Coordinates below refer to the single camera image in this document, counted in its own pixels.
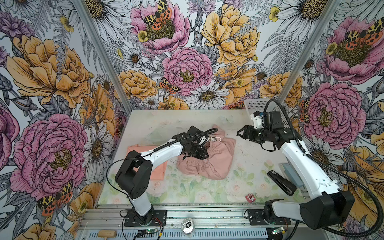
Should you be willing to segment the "dusty pink garment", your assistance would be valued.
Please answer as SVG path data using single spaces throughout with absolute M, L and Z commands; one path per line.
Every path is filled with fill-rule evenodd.
M 203 176 L 211 180 L 225 179 L 231 169 L 235 154 L 236 140 L 227 138 L 219 126 L 213 125 L 218 131 L 212 135 L 213 140 L 206 144 L 208 158 L 199 160 L 194 157 L 178 157 L 177 168 L 186 175 Z

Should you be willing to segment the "white plastic laundry basket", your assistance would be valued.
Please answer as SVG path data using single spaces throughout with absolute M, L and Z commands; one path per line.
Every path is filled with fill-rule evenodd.
M 238 133 L 253 130 L 268 132 L 296 131 L 285 108 L 277 100 L 248 99 L 244 100 L 244 104 L 251 124 L 245 125 Z

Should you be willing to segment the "peach graphic t-shirt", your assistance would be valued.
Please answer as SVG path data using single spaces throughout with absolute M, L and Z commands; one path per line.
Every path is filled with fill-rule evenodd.
M 128 146 L 127 147 L 127 157 L 128 154 L 132 151 L 136 153 L 142 153 L 142 152 L 147 152 L 150 150 L 153 150 L 157 148 L 157 146 L 139 146 L 139 145 L 134 145 L 134 146 Z M 151 181 L 162 181 L 165 178 L 166 174 L 166 169 L 167 169 L 167 164 L 168 162 L 164 162 L 161 165 L 155 166 L 153 163 L 146 163 L 144 164 L 145 167 L 149 170 L 149 167 L 151 167 L 151 176 L 150 180 Z

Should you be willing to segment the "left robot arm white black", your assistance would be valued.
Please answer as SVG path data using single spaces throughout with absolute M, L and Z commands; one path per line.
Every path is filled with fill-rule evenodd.
M 207 159 L 206 143 L 217 131 L 217 128 L 200 131 L 192 126 L 187 132 L 172 136 L 165 144 L 146 152 L 130 151 L 125 159 L 120 160 L 122 165 L 115 182 L 129 199 L 142 225 L 147 225 L 153 218 L 154 208 L 146 194 L 153 170 L 178 156 Z

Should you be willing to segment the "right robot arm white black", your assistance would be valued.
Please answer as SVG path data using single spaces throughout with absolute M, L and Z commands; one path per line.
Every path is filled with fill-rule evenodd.
M 346 221 L 355 202 L 349 192 L 343 192 L 336 180 L 332 180 L 318 163 L 308 157 L 304 141 L 293 128 L 285 128 L 279 111 L 260 112 L 250 115 L 253 125 L 246 125 L 237 134 L 244 140 L 262 145 L 273 143 L 293 167 L 308 191 L 306 203 L 272 200 L 265 203 L 264 218 L 288 218 L 317 230 L 342 224 Z

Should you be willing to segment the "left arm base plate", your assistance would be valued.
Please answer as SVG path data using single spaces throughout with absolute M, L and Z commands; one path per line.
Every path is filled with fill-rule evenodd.
M 167 210 L 150 210 L 145 216 L 140 216 L 133 209 L 128 210 L 124 217 L 125 227 L 165 227 Z

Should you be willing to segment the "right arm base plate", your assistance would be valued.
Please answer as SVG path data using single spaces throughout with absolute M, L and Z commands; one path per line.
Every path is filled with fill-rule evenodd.
M 258 225 L 282 225 L 289 226 L 292 224 L 290 219 L 279 218 L 274 215 L 268 216 L 262 209 L 247 209 L 243 217 L 247 219 L 251 226 Z

